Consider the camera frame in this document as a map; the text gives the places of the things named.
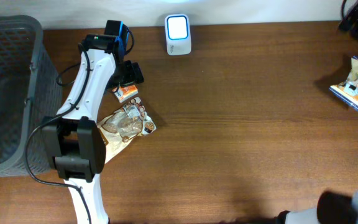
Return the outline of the beige brown snack pouch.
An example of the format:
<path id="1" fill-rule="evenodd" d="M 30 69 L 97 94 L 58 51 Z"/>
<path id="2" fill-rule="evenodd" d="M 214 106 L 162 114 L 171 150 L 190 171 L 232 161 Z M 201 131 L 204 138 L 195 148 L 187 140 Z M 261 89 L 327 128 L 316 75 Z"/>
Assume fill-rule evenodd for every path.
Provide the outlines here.
<path id="1" fill-rule="evenodd" d="M 123 151 L 134 138 L 149 135 L 157 129 L 139 97 L 123 104 L 102 119 L 97 127 L 106 146 L 106 164 Z"/>

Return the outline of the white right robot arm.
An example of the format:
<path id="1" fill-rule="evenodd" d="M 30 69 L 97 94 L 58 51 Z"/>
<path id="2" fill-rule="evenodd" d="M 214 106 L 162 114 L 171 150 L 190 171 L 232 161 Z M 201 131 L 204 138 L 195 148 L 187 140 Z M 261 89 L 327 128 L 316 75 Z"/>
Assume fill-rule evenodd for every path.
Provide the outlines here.
<path id="1" fill-rule="evenodd" d="M 346 2 L 341 6 L 342 21 L 339 28 L 358 40 L 358 2 L 349 12 L 344 12 Z M 316 208 L 301 212 L 284 211 L 272 223 L 358 223 L 358 191 L 353 197 L 334 192 L 324 192 Z"/>

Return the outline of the small orange box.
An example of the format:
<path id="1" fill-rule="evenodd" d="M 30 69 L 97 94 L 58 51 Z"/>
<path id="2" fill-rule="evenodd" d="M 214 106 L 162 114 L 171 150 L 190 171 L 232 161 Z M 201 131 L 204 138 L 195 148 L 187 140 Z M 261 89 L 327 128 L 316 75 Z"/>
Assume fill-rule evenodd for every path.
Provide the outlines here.
<path id="1" fill-rule="evenodd" d="M 135 85 L 127 86 L 127 87 L 116 87 L 112 89 L 113 94 L 118 99 L 120 103 L 125 102 L 129 98 L 138 94 L 138 89 Z"/>

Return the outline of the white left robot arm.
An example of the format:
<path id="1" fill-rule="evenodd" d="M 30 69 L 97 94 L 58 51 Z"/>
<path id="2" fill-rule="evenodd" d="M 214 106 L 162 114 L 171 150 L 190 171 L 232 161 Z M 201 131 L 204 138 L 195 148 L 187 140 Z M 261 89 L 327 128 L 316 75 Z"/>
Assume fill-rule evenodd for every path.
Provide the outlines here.
<path id="1" fill-rule="evenodd" d="M 78 223 L 109 223 L 100 174 L 106 146 L 96 119 L 104 92 L 144 82 L 138 63 L 125 60 L 132 32 L 108 20 L 103 34 L 88 34 L 78 45 L 81 62 L 70 93 L 55 117 L 40 127 L 51 169 L 71 193 Z"/>

